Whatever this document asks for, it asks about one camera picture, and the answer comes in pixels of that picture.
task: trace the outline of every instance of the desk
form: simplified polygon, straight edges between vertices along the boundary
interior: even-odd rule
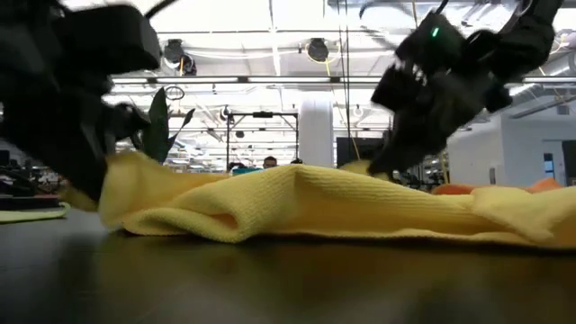
[[[0,323],[573,323],[576,257],[502,248],[0,226]]]

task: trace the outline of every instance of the white pillar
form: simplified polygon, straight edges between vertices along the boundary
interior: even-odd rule
[[[308,93],[300,108],[300,158],[305,165],[334,167],[331,93]]]

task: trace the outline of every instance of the window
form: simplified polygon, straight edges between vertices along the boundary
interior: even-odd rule
[[[544,153],[544,175],[554,178],[554,156],[552,153]]]

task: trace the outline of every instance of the person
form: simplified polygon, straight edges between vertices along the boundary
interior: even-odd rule
[[[276,157],[267,157],[264,159],[264,164],[262,165],[262,167],[264,169],[266,168],[270,168],[270,167],[277,167],[278,166],[278,160],[276,160]]]

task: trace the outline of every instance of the light green mat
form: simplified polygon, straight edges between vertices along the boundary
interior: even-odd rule
[[[61,209],[48,211],[0,211],[0,224],[9,224],[22,221],[45,221],[64,218],[70,210],[70,205],[61,202]]]

